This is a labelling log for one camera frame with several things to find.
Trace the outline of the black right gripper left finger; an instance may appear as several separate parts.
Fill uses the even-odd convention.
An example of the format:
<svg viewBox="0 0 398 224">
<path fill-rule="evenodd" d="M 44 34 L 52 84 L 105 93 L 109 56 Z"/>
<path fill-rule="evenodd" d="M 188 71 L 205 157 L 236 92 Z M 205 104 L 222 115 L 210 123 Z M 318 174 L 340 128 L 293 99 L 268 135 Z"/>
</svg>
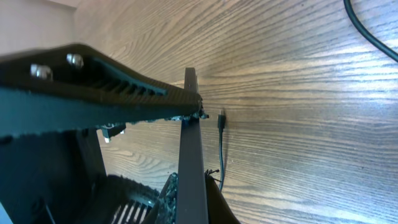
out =
<svg viewBox="0 0 398 224">
<path fill-rule="evenodd" d="M 202 98 L 84 44 L 1 57 L 1 136 L 206 116 Z"/>
</svg>

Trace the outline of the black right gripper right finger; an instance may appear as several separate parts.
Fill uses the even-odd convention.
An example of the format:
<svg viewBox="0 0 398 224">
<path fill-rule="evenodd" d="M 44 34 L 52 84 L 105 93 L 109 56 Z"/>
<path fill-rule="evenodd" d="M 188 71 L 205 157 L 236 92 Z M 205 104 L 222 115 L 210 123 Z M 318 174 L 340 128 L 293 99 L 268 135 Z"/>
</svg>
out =
<svg viewBox="0 0 398 224">
<path fill-rule="evenodd" d="M 218 180 L 211 176 L 214 172 L 219 172 L 219 170 L 205 171 L 208 221 L 211 224 L 240 224 L 219 190 L 216 184 Z M 177 184 L 178 174 L 173 173 L 169 176 L 154 207 L 145 217 L 143 223 L 175 223 L 177 211 Z"/>
</svg>

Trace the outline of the black Samsung Galaxy smartphone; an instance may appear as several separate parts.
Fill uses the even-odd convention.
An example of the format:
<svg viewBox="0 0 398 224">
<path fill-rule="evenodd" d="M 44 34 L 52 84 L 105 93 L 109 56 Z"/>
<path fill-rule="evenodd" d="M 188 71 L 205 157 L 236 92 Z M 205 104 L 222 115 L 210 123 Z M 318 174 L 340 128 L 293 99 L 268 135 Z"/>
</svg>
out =
<svg viewBox="0 0 398 224">
<path fill-rule="evenodd" d="M 201 143 L 201 97 L 192 115 L 182 121 L 178 159 L 176 224 L 208 223 L 205 171 Z"/>
</svg>

